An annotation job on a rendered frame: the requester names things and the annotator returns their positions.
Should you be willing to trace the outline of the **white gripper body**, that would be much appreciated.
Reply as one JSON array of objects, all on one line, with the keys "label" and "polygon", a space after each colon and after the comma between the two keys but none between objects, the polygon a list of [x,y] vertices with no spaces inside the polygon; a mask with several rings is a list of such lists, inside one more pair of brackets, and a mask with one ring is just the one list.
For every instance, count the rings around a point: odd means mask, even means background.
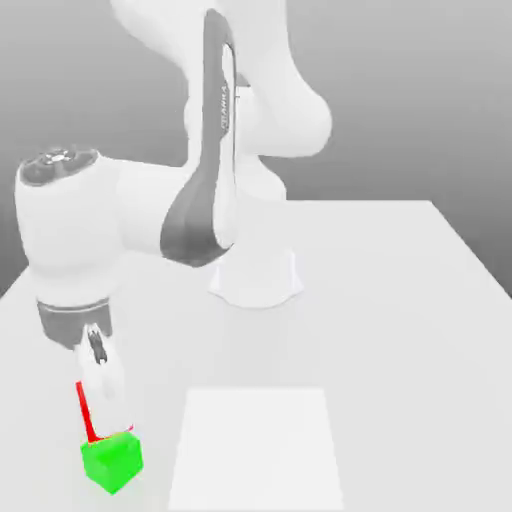
[{"label": "white gripper body", "polygon": [[86,324],[75,354],[96,435],[107,438],[130,430],[133,419],[115,337],[104,334],[96,323]]}]

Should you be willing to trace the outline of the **small red cube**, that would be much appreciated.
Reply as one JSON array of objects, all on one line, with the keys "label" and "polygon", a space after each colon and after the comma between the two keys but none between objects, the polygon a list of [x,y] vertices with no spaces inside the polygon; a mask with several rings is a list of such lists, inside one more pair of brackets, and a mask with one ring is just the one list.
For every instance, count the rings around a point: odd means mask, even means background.
[{"label": "small red cube", "polygon": [[87,398],[85,395],[85,391],[83,388],[83,384],[81,381],[75,382],[75,389],[76,389],[77,396],[78,396],[79,407],[80,407],[81,416],[82,416],[84,427],[85,427],[87,441],[90,444],[100,442],[100,441],[103,441],[106,439],[110,439],[110,438],[114,437],[115,435],[118,435],[122,432],[132,432],[133,431],[134,425],[131,424],[129,427],[126,427],[122,430],[120,430],[120,429],[111,430],[106,435],[98,435],[95,430],[94,423],[92,421],[90,408],[89,408]]}]

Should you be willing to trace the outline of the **small green cube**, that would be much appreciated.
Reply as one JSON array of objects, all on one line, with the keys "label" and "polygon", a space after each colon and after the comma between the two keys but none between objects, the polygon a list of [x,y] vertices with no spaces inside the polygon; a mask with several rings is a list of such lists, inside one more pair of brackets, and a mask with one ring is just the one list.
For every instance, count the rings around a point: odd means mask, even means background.
[{"label": "small green cube", "polygon": [[111,495],[144,468],[141,442],[131,431],[84,442],[80,451],[86,476]]}]

